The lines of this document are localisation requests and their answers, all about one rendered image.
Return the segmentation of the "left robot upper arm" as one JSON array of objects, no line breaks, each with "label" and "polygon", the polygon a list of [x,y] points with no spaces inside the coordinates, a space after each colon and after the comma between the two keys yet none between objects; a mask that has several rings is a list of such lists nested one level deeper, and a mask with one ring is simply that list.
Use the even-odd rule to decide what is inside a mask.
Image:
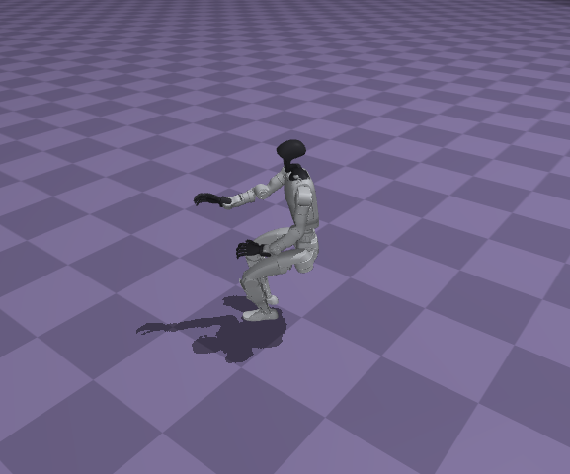
[{"label": "left robot upper arm", "polygon": [[[299,232],[299,239],[301,239],[305,232],[307,216],[309,208],[312,205],[313,195],[310,191],[310,187],[301,186],[297,188],[295,193],[295,211],[294,211],[294,222],[290,229],[296,229]],[[289,229],[289,230],[290,230]]]}]

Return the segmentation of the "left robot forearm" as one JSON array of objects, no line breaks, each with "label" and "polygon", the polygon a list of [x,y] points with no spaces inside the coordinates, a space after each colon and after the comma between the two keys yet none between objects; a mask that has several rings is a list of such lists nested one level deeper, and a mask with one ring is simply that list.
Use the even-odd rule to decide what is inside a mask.
[{"label": "left robot forearm", "polygon": [[299,232],[296,229],[290,229],[288,233],[282,235],[280,239],[269,245],[265,245],[263,252],[270,253],[271,256],[277,255],[285,248],[291,247],[298,240],[299,236]]}]

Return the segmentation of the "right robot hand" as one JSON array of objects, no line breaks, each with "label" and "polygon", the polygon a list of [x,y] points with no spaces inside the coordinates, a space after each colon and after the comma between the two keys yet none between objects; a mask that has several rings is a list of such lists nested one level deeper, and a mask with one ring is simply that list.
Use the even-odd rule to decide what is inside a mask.
[{"label": "right robot hand", "polygon": [[196,206],[199,205],[199,203],[201,202],[209,202],[209,203],[218,203],[220,207],[223,207],[222,204],[231,204],[232,200],[231,198],[228,197],[218,197],[216,195],[213,194],[198,194],[195,196],[194,198],[194,203],[196,204]]}]

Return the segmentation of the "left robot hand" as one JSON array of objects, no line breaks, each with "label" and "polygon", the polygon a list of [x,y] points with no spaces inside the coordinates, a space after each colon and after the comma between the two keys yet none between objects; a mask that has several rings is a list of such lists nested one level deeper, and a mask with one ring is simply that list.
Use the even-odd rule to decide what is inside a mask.
[{"label": "left robot hand", "polygon": [[[236,249],[236,255],[237,255],[237,259],[239,259],[239,257],[241,256],[253,256],[256,254],[260,254],[260,256],[265,256],[265,257],[270,257],[271,254],[270,253],[265,253],[263,252],[263,247],[266,244],[261,244],[261,246],[258,243],[255,243],[252,240],[246,240],[246,243],[240,243],[238,245],[238,248]],[[243,249],[243,250],[240,250]],[[247,252],[247,253],[244,253]],[[239,254],[240,253],[240,254]]]}]

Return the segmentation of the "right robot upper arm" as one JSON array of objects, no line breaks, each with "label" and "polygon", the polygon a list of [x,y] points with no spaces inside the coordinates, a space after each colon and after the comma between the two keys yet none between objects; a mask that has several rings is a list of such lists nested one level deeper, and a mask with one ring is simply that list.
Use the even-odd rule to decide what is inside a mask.
[{"label": "right robot upper arm", "polygon": [[258,199],[266,199],[270,194],[278,190],[285,184],[285,166],[273,176],[267,185],[259,184],[254,188],[254,192]]}]

